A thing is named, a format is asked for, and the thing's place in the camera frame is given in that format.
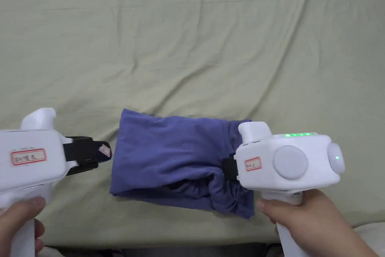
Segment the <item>folded fabric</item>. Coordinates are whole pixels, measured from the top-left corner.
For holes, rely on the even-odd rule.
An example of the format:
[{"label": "folded fabric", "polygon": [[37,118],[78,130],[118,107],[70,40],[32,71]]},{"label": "folded fabric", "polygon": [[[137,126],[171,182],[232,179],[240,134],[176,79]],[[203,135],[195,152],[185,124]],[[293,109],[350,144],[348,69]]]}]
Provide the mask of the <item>folded fabric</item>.
[{"label": "folded fabric", "polygon": [[254,214],[253,192],[225,180],[222,159],[242,143],[244,121],[154,117],[125,109],[110,193],[161,205]]}]

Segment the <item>green led light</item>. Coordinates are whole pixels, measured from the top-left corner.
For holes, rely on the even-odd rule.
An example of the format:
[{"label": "green led light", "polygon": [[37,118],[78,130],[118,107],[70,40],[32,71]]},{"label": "green led light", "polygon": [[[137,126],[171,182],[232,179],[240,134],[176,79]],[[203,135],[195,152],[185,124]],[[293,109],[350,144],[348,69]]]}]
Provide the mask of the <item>green led light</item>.
[{"label": "green led light", "polygon": [[285,134],[285,137],[300,136],[300,135],[312,135],[311,132],[303,132],[300,134]]}]

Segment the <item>round gray button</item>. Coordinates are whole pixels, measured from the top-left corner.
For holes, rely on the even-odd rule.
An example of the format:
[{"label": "round gray button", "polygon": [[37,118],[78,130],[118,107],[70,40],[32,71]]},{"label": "round gray button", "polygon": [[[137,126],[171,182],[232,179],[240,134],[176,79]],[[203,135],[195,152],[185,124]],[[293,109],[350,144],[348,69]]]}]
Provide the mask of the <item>round gray button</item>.
[{"label": "round gray button", "polygon": [[295,146],[283,146],[275,151],[273,159],[275,171],[285,179],[298,179],[308,169],[308,158]]},{"label": "round gray button", "polygon": [[330,166],[336,174],[345,172],[345,162],[343,161],[342,151],[338,144],[330,143],[327,146],[327,156],[329,158]]}]

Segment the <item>beige bedsheet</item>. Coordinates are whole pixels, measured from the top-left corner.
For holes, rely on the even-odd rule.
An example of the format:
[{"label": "beige bedsheet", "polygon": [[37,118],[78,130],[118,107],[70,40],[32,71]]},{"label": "beige bedsheet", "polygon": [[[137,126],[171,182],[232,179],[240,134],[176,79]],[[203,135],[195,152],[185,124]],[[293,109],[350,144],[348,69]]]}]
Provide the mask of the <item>beige bedsheet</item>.
[{"label": "beige bedsheet", "polygon": [[[267,122],[338,142],[325,191],[354,225],[385,220],[384,0],[0,0],[0,127],[54,107],[57,129],[115,143],[123,108]],[[271,241],[273,227],[117,199],[111,165],[65,178],[49,245]]]}]

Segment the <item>human hand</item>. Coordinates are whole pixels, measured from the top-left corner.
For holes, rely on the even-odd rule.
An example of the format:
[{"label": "human hand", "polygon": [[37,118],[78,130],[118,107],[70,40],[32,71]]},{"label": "human hand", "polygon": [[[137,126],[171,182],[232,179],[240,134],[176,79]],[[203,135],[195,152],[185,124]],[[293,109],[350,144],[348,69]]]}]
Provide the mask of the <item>human hand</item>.
[{"label": "human hand", "polygon": [[377,256],[319,190],[305,191],[301,206],[259,199],[257,207],[273,223],[285,226],[293,240],[310,256]]},{"label": "human hand", "polygon": [[[0,257],[11,255],[12,240],[15,234],[29,220],[35,218],[44,208],[45,198],[38,196],[12,205],[0,216]],[[44,244],[38,239],[44,234],[44,225],[35,219],[35,253],[40,252]]]}]

